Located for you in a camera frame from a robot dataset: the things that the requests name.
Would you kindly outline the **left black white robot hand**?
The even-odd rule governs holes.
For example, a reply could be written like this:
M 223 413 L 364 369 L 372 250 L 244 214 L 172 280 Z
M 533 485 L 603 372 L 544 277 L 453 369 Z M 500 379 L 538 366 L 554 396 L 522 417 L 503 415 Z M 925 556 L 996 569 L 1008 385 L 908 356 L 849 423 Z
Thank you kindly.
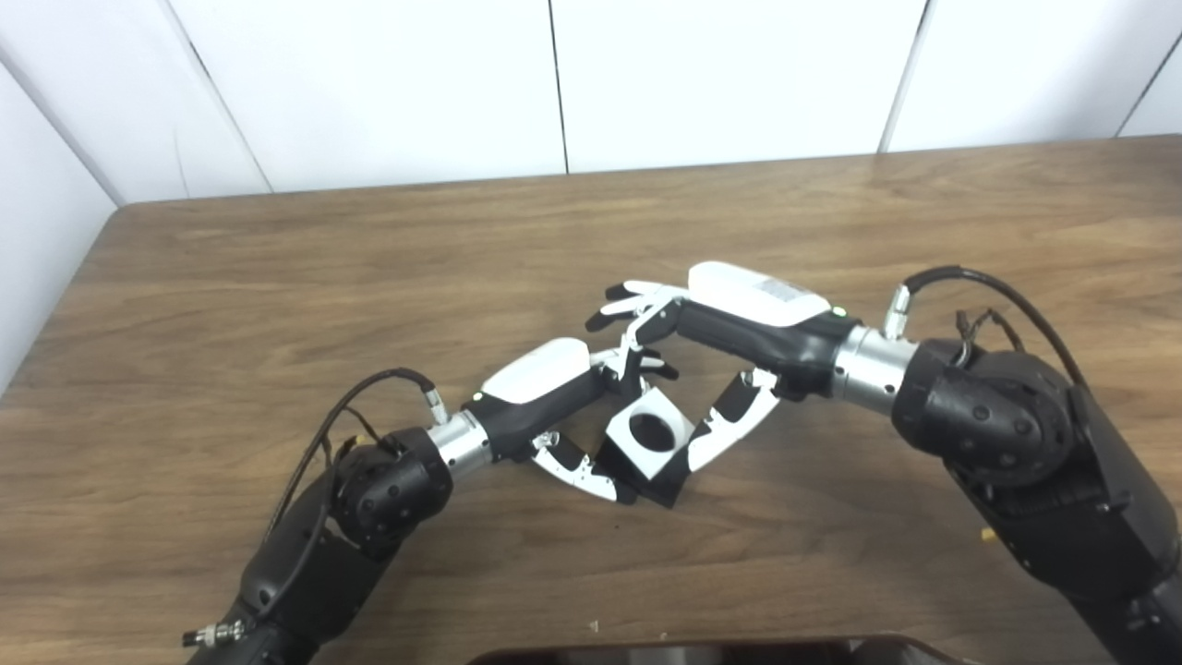
M 553 338 L 486 379 L 462 411 L 482 428 L 492 464 L 532 462 L 587 495 L 632 506 L 636 490 L 557 430 L 604 395 L 623 395 L 625 365 L 621 348 L 592 353 L 578 338 Z

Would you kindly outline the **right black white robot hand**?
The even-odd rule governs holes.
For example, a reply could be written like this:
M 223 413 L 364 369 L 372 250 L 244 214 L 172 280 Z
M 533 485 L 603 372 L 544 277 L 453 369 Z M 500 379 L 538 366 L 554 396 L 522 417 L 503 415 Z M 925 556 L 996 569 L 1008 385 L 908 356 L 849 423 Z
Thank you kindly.
M 751 363 L 712 404 L 664 475 L 691 472 L 742 441 L 780 400 L 833 396 L 839 361 L 860 320 L 806 287 L 720 260 L 693 265 L 683 286 L 624 281 L 605 291 L 587 332 L 625 321 L 621 346 L 636 356 L 680 335 Z

